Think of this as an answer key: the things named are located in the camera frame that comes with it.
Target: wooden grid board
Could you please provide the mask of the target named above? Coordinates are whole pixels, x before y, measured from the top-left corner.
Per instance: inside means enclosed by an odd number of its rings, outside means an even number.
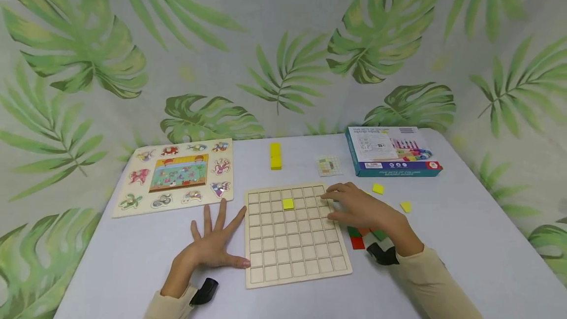
[[[338,222],[329,221],[332,200],[324,184],[250,190],[245,194],[246,288],[335,277],[352,273]],[[294,208],[284,210],[283,199]]]

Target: colored pattern card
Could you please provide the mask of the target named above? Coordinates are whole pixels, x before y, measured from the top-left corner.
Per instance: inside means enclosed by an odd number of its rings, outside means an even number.
[[[342,175],[343,170],[339,159],[335,155],[325,155],[317,158],[317,170],[319,176]]]

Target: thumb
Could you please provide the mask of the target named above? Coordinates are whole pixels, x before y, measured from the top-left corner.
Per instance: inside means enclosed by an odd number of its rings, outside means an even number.
[[[231,266],[234,268],[249,268],[250,260],[240,256],[225,254],[222,258],[222,264],[223,266]]]

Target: yellow block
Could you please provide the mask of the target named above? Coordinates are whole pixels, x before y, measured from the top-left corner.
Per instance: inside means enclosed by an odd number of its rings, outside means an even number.
[[[384,195],[384,186],[380,184],[374,184],[374,186],[372,186],[372,191],[380,193],[380,195]]]
[[[400,202],[400,206],[405,213],[411,212],[411,203],[409,202]]]
[[[293,209],[293,199],[291,198],[284,198],[282,200],[283,209],[284,210],[292,210]]]

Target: toy box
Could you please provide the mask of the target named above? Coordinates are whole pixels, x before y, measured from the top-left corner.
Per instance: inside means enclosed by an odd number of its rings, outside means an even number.
[[[417,127],[349,127],[346,138],[360,177],[436,176],[443,170]]]

